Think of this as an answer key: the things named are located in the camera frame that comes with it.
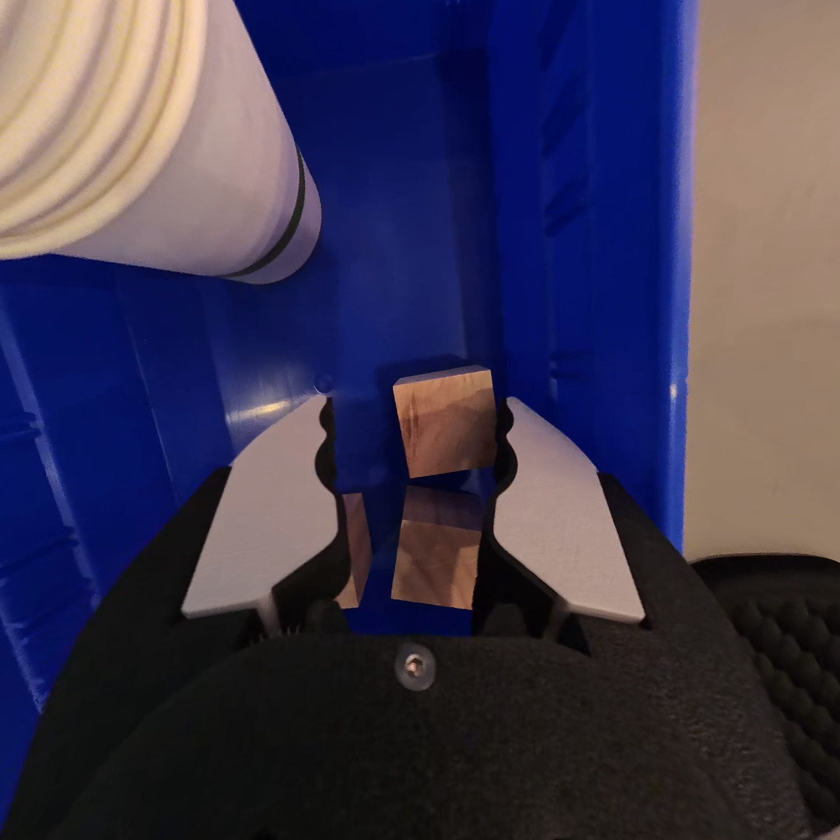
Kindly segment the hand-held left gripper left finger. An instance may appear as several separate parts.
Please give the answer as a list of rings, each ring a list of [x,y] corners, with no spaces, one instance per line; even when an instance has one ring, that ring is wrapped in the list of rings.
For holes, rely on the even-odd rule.
[[[339,536],[336,496],[314,471],[326,407],[330,398],[310,398],[235,459],[184,597],[187,621],[256,609],[267,635],[280,635],[276,585]]]

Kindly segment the blue plastic bin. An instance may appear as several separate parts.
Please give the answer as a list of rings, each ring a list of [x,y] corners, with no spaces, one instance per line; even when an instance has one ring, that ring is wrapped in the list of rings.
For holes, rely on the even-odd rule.
[[[698,3],[239,3],[322,192],[267,290],[3,262],[3,825],[69,650],[173,513],[330,389],[364,490],[355,630],[391,605],[407,460],[393,384],[487,367],[682,550]]]

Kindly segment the black quilted wrist rest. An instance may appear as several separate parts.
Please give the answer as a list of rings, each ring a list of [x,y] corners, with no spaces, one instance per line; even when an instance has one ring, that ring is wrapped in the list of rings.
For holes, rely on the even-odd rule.
[[[802,551],[693,564],[778,712],[812,830],[840,825],[840,564]]]

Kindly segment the light wooden cube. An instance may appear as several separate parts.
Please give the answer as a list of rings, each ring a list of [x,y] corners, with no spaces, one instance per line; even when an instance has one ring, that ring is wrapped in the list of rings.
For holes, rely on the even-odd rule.
[[[477,496],[407,487],[393,599],[471,609],[486,504]]]
[[[405,378],[393,384],[411,477],[490,467],[499,400],[487,367]]]
[[[345,501],[345,529],[349,529],[349,584],[339,592],[339,608],[344,609],[355,609],[364,605],[365,592],[365,579],[373,570],[373,544],[368,544],[368,522],[365,522],[365,504],[364,504],[364,490],[355,496],[344,496]]]

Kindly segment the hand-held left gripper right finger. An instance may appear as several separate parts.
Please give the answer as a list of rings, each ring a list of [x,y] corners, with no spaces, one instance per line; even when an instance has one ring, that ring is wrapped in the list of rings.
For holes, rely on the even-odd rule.
[[[648,621],[592,460],[528,405],[499,405],[473,638],[559,641],[571,618]]]

